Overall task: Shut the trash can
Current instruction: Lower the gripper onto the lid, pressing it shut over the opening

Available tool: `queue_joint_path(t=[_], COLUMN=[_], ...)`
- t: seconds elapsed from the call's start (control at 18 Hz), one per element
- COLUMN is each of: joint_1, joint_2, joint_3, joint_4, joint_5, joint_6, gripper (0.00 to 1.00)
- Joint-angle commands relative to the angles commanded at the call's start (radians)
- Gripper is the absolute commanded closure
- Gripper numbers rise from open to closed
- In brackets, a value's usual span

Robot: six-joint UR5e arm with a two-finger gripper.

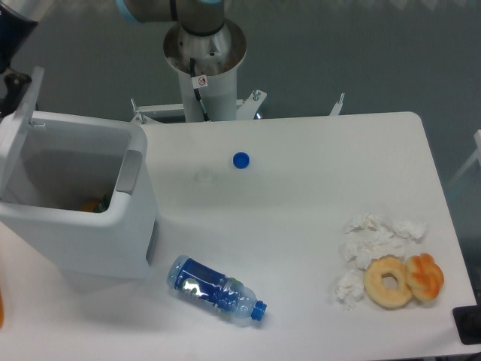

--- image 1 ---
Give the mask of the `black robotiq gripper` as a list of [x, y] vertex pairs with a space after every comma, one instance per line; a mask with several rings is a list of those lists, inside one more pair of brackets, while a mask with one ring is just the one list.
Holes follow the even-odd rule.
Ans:
[[9, 9], [1, 9], [1, 73], [5, 73], [6, 96], [1, 100], [1, 117], [6, 117], [18, 108], [32, 78], [12, 69], [8, 69], [11, 60], [26, 39], [37, 27], [37, 22]]

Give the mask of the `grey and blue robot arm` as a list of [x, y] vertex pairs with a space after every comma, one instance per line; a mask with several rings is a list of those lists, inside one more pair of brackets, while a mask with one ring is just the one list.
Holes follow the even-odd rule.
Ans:
[[[30, 76], [11, 68], [11, 60], [53, 4], [53, 1], [1, 2], [1, 74], [7, 87], [7, 95], [1, 100], [2, 118], [15, 112], [32, 82]], [[130, 20], [176, 21], [197, 37], [215, 35], [225, 24], [223, 1], [117, 1], [116, 6]]]

